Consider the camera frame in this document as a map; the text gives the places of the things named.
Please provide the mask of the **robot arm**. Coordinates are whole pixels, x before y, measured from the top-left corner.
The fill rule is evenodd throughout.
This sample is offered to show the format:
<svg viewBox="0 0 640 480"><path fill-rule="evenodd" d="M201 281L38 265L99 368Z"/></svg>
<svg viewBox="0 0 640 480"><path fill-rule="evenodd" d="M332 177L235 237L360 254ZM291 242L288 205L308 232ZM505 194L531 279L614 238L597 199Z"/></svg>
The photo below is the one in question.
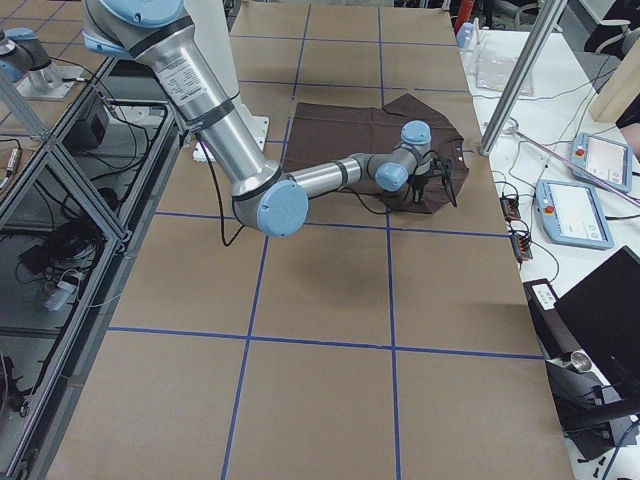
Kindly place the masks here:
<svg viewBox="0 0 640 480"><path fill-rule="evenodd" d="M35 32L26 27L1 30L1 72L12 83L51 64Z"/></svg>
<svg viewBox="0 0 640 480"><path fill-rule="evenodd" d="M284 172L268 160L196 43L197 27L181 1L87 1L86 46L149 67L186 129L214 155L230 181L232 207L244 226L286 237L305 223L309 200L362 180L395 192L431 171L431 131L406 123L387 154L356 153Z"/></svg>

